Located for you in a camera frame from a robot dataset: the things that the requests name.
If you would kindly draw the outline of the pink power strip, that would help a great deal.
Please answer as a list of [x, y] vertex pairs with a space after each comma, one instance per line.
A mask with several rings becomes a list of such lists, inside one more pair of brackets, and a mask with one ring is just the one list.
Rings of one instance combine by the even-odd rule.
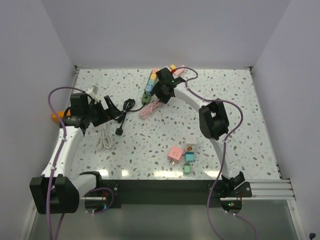
[[184, 72], [184, 70], [185, 70], [185, 66], [182, 65], [182, 66], [180, 66], [180, 67], [177, 67], [177, 68], [174, 70], [173, 74], [176, 75], [176, 76], [179, 76], [179, 75], [181, 75], [181, 74]]

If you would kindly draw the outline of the orange power strip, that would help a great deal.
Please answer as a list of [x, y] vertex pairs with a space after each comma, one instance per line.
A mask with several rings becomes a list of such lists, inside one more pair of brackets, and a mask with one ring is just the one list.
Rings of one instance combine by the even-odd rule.
[[64, 117], [64, 112], [63, 111], [58, 111], [56, 114], [52, 113], [51, 115], [51, 119], [55, 122], [55, 123], [59, 123], [60, 120], [62, 120]]

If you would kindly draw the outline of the white power strip cartoon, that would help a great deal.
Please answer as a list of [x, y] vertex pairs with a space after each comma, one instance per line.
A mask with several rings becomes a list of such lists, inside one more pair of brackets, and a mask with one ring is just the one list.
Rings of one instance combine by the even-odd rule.
[[197, 149], [197, 138], [193, 135], [187, 136], [185, 138], [185, 151], [195, 152], [196, 149]]

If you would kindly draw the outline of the pink cube plug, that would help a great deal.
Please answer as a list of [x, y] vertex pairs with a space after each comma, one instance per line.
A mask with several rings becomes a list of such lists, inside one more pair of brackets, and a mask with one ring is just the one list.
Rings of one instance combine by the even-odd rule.
[[174, 165], [178, 163], [184, 153], [184, 150], [178, 146], [172, 146], [170, 151], [167, 154], [168, 161]]

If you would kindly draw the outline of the teal plug adapter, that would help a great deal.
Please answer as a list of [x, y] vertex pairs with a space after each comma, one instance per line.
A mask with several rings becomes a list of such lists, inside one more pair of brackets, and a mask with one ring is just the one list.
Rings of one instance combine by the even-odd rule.
[[195, 162], [196, 158], [195, 158], [195, 153], [192, 151], [186, 152], [185, 153], [185, 161], [187, 163], [193, 163]]

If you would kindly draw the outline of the green plug adapter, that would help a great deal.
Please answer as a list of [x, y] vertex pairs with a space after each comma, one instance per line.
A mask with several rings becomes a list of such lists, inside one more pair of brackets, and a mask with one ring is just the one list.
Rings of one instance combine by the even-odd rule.
[[189, 162], [186, 162], [183, 165], [183, 175], [188, 176], [191, 173], [191, 164]]

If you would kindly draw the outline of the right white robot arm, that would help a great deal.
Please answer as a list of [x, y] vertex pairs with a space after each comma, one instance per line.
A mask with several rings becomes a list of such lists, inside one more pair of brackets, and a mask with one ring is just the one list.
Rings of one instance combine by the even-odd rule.
[[[211, 189], [220, 196], [233, 197], [241, 190], [245, 177], [241, 171], [236, 171], [237, 167], [234, 161], [228, 159], [227, 142], [230, 135], [242, 124], [243, 112], [239, 106], [231, 101], [219, 98], [207, 99], [192, 90], [188, 86], [188, 82], [196, 79], [197, 73], [195, 77], [184, 80], [180, 76], [174, 77], [176, 71], [167, 67], [158, 70], [155, 73], [158, 81], [153, 87], [151, 95], [155, 95], [163, 103], [167, 103], [170, 98], [180, 99], [198, 112], [199, 129], [202, 135], [210, 140], [220, 162], [218, 177], [222, 179], [216, 179]], [[224, 106], [225, 103], [234, 106], [240, 113], [240, 121], [232, 130], [229, 130], [230, 122]]]

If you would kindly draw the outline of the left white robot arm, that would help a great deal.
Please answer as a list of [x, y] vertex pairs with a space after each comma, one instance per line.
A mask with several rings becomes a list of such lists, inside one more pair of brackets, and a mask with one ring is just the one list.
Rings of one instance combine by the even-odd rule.
[[60, 121], [59, 137], [49, 163], [41, 175], [29, 183], [39, 214], [75, 213], [80, 199], [87, 193], [99, 196], [106, 189], [98, 171], [82, 172], [76, 179], [70, 177], [76, 151], [87, 128], [100, 126], [122, 114], [108, 95], [104, 100], [107, 108], [85, 92], [70, 96], [69, 113]]

